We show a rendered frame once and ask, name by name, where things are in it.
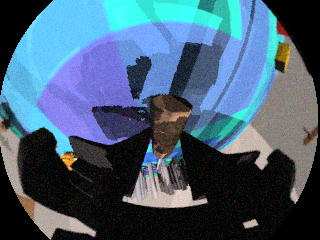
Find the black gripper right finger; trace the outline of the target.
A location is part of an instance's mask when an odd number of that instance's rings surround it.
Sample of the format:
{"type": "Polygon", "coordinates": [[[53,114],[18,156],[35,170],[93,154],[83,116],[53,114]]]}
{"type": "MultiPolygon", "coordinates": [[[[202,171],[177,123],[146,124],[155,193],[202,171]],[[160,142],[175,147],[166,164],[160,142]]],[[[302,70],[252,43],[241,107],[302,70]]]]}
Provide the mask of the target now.
{"type": "Polygon", "coordinates": [[[180,141],[193,201],[205,199],[205,195],[227,179],[229,173],[245,164],[255,163],[261,155],[257,149],[245,153],[223,153],[188,132],[181,133],[180,141]]]}

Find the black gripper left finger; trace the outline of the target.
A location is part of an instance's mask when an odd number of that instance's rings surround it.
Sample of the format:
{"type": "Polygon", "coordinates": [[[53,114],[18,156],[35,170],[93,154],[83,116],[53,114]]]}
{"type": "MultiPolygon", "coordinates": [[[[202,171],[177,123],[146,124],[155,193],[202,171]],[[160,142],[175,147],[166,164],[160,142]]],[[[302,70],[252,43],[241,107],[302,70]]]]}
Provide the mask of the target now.
{"type": "Polygon", "coordinates": [[[152,128],[147,128],[111,145],[75,135],[68,137],[69,145],[73,153],[76,153],[76,157],[111,173],[113,179],[123,189],[124,197],[131,197],[137,177],[143,168],[143,161],[147,156],[151,136],[152,128]]]}

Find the red cube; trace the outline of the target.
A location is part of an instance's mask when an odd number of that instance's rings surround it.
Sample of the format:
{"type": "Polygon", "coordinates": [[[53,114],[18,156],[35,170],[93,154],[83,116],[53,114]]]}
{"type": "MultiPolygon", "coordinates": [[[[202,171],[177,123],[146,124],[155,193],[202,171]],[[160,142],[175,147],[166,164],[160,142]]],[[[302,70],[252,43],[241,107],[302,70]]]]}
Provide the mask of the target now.
{"type": "Polygon", "coordinates": [[[279,20],[277,20],[277,32],[279,32],[279,35],[287,36],[288,37],[288,32],[285,31],[283,27],[281,27],[281,24],[279,23],[279,20]]]}

